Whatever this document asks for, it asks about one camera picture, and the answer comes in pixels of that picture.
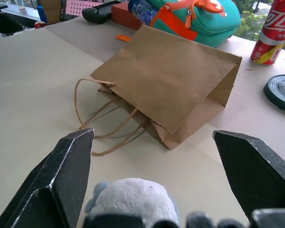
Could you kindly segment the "teal and orange zip pouch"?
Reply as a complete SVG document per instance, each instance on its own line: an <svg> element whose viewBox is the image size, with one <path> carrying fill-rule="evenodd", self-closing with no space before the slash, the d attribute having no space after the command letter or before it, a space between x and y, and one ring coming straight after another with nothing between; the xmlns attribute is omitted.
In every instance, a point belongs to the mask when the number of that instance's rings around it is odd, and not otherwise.
<svg viewBox="0 0 285 228"><path fill-rule="evenodd" d="M241 24L232 0L147 0L157 10L150 26L216 48Z"/></svg>

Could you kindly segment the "brown cardboard box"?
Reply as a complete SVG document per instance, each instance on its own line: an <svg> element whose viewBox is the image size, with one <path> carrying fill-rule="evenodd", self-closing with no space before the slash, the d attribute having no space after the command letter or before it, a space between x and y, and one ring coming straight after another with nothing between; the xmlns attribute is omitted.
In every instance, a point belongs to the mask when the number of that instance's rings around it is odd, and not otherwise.
<svg viewBox="0 0 285 228"><path fill-rule="evenodd" d="M48 24L60 22L62 0L40 0Z"/></svg>

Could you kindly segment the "dark green round disc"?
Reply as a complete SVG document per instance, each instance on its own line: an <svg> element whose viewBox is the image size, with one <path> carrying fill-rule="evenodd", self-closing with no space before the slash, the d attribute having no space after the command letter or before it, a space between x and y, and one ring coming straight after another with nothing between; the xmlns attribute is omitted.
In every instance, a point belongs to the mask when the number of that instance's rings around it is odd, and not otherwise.
<svg viewBox="0 0 285 228"><path fill-rule="evenodd" d="M285 111L285 74L271 77L263 91L271 103Z"/></svg>

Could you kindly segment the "light blue plush toy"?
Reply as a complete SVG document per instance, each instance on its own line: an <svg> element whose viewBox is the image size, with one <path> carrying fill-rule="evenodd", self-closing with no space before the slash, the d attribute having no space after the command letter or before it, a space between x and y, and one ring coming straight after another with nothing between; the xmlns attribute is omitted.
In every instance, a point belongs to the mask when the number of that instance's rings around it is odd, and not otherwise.
<svg viewBox="0 0 285 228"><path fill-rule="evenodd" d="M134 214L141 216L146 228L161 220L179 224L175 202L162 185L141 178L125 178L95 185L86 214Z"/></svg>

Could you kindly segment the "black game controller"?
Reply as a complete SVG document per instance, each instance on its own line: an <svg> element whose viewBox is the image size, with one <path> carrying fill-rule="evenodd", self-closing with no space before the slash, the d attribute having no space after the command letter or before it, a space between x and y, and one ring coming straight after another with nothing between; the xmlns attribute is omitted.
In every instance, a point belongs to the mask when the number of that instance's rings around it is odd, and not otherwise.
<svg viewBox="0 0 285 228"><path fill-rule="evenodd" d="M110 7L93 7L83 9L82 16L88 22L103 24L112 17L112 12Z"/></svg>

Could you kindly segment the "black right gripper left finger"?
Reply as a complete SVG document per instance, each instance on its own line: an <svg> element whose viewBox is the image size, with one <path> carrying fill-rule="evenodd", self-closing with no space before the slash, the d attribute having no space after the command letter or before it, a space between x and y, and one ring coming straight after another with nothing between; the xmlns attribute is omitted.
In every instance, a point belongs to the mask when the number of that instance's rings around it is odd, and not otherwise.
<svg viewBox="0 0 285 228"><path fill-rule="evenodd" d="M26 177L0 228L76 228L85 198L93 128L68 134Z"/></svg>

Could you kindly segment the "red cola can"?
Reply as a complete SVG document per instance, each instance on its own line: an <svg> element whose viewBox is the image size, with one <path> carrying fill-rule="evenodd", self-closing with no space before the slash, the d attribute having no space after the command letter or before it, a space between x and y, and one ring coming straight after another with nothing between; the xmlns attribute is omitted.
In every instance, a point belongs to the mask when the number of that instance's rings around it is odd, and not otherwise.
<svg viewBox="0 0 285 228"><path fill-rule="evenodd" d="M285 0L274 0L250 59L256 64L272 65L285 45Z"/></svg>

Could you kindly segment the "pink perforated board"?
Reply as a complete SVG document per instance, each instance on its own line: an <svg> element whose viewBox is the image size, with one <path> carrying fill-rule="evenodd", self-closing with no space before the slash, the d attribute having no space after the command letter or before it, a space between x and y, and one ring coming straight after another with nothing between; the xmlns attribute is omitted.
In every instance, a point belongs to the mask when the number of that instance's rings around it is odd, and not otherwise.
<svg viewBox="0 0 285 228"><path fill-rule="evenodd" d="M104 4L103 0L62 0L60 19L70 20L82 16L82 10Z"/></svg>

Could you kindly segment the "black chair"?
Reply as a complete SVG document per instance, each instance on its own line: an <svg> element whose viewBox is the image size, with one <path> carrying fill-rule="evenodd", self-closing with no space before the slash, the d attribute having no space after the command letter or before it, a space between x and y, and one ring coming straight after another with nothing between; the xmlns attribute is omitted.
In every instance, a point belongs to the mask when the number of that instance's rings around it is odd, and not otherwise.
<svg viewBox="0 0 285 228"><path fill-rule="evenodd" d="M0 3L0 33L10 36L14 33L24 31L25 27L22 24L2 11L6 8L8 8L7 5Z"/></svg>

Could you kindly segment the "blue plastic water bottle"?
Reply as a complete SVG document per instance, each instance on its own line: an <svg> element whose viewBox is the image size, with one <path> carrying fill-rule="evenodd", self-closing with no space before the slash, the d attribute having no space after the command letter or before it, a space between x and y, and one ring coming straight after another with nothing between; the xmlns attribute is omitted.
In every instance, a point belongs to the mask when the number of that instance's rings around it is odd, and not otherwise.
<svg viewBox="0 0 285 228"><path fill-rule="evenodd" d="M129 0L128 10L136 19L146 25L150 25L158 13L158 9L146 0Z"/></svg>

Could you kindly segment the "red flat box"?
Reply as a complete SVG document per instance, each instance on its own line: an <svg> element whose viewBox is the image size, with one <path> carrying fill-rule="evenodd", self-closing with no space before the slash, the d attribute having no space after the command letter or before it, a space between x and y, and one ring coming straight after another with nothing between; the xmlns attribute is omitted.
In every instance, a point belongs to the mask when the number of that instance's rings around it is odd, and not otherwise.
<svg viewBox="0 0 285 228"><path fill-rule="evenodd" d="M128 10L128 1L115 4L111 7L112 20L115 23L138 30L142 23Z"/></svg>

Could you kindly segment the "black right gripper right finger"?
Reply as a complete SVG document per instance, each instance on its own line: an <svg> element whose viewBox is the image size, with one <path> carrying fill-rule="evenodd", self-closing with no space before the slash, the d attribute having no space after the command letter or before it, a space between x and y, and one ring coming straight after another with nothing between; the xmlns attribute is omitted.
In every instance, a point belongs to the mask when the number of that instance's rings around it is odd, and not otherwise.
<svg viewBox="0 0 285 228"><path fill-rule="evenodd" d="M215 130L213 139L231 190L249 222L285 214L285 160L249 135Z"/></svg>

